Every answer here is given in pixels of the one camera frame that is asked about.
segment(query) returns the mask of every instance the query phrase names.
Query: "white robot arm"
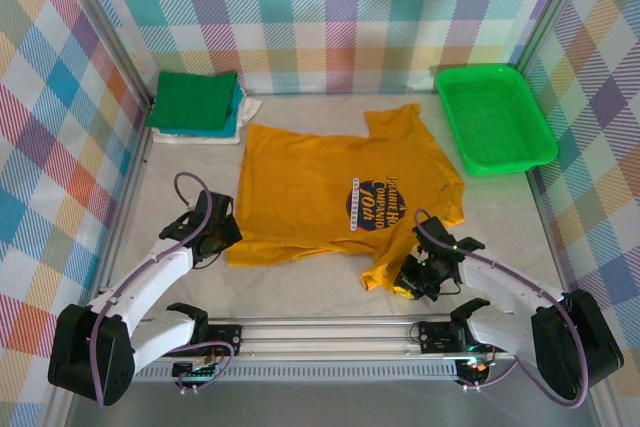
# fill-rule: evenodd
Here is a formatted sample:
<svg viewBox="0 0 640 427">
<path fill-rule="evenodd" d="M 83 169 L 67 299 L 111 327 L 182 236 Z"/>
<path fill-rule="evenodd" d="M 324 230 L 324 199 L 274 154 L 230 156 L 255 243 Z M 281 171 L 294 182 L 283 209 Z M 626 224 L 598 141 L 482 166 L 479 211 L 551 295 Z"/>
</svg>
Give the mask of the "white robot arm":
<svg viewBox="0 0 640 427">
<path fill-rule="evenodd" d="M 622 367 L 620 348 L 593 296 L 542 285 L 475 254 L 483 244 L 472 238 L 456 241 L 437 217 L 419 222 L 419 213 L 427 214 L 419 210 L 415 216 L 419 256 L 405 259 L 394 284 L 397 292 L 436 301 L 442 283 L 452 279 L 490 299 L 475 299 L 451 313 L 446 345 L 461 351 L 490 345 L 514 354 L 521 365 L 537 367 L 554 392 L 569 401 L 565 406 L 581 403 L 588 387 Z M 440 330 L 420 324 L 423 353 L 444 345 L 433 340 Z"/>
<path fill-rule="evenodd" d="M 177 243 L 173 239 L 158 240 L 140 265 L 149 259 L 156 258 L 160 253 L 169 250 Z M 114 305 L 109 310 L 109 316 L 120 316 L 131 337 L 135 363 L 134 374 L 170 350 L 191 341 L 195 320 L 179 311 L 167 310 L 151 322 L 145 322 L 141 326 L 138 324 L 160 296 L 192 267 L 193 253 L 191 249 L 181 247 L 145 270 L 127 287 L 125 295 L 112 302 Z M 99 314 L 104 305 L 113 299 L 118 287 L 125 281 L 126 278 L 122 279 L 118 284 L 91 301 L 91 311 L 96 315 Z"/>
<path fill-rule="evenodd" d="M 198 262 L 242 238 L 228 213 L 232 205 L 231 197 L 202 191 L 194 210 L 165 227 L 127 277 L 88 306 L 65 308 L 56 325 L 49 382 L 111 405 L 150 362 L 178 347 L 211 341 L 207 313 L 186 304 L 170 305 L 151 322 L 140 321 Z"/>
</svg>

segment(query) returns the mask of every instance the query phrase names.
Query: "blue circle logo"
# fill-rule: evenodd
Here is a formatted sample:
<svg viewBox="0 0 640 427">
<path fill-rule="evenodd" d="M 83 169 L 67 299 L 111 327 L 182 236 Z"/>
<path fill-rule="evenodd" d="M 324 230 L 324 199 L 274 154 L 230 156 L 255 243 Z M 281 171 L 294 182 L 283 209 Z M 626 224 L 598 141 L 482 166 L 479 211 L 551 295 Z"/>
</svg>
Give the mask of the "blue circle logo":
<svg viewBox="0 0 640 427">
<path fill-rule="evenodd" d="M 397 224 L 405 215 L 407 205 L 398 192 L 398 178 L 385 180 L 353 179 L 353 186 L 347 197 L 347 215 L 351 218 L 351 230 L 386 229 Z"/>
</svg>

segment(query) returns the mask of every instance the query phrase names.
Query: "t-shirt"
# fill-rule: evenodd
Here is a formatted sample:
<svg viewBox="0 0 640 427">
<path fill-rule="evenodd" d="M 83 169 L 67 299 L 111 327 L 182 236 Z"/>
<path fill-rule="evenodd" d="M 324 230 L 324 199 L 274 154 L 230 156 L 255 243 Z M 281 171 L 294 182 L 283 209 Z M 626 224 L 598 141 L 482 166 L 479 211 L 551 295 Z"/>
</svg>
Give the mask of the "t-shirt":
<svg viewBox="0 0 640 427">
<path fill-rule="evenodd" d="M 365 112 L 368 138 L 250 125 L 236 212 L 243 240 L 227 250 L 227 263 L 369 253 L 365 288 L 393 290 L 417 244 L 416 209 L 446 225 L 464 221 L 464 184 L 419 114 L 417 104 Z"/>
</svg>

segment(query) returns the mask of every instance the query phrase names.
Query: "plaid fabric backdrop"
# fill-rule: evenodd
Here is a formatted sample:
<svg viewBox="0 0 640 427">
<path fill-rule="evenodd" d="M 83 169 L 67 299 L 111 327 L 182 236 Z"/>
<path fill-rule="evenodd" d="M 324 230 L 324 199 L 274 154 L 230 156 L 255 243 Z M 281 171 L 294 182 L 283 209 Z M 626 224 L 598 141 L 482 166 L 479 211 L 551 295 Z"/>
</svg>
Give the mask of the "plaid fabric backdrop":
<svg viewBox="0 0 640 427">
<path fill-rule="evenodd" d="M 101 0 L 146 80 L 237 71 L 254 93 L 404 92 L 508 62 L 547 0 Z"/>
<path fill-rule="evenodd" d="M 35 424 L 142 119 L 76 0 L 0 0 L 0 425 Z"/>
<path fill-rule="evenodd" d="M 560 143 L 535 171 L 572 286 L 604 309 L 640 425 L 640 0 L 570 0 L 529 76 Z"/>
</svg>

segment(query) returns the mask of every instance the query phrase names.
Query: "plastic tray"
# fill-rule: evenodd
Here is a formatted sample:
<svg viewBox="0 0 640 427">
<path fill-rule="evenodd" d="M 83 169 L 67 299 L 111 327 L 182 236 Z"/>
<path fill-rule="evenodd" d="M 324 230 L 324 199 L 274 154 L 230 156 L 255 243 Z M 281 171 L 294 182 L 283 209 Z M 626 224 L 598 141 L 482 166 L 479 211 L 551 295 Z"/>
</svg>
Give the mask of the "plastic tray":
<svg viewBox="0 0 640 427">
<path fill-rule="evenodd" d="M 448 69 L 436 87 L 470 174 L 524 172 L 558 155 L 558 142 L 529 86 L 512 67 Z"/>
</svg>

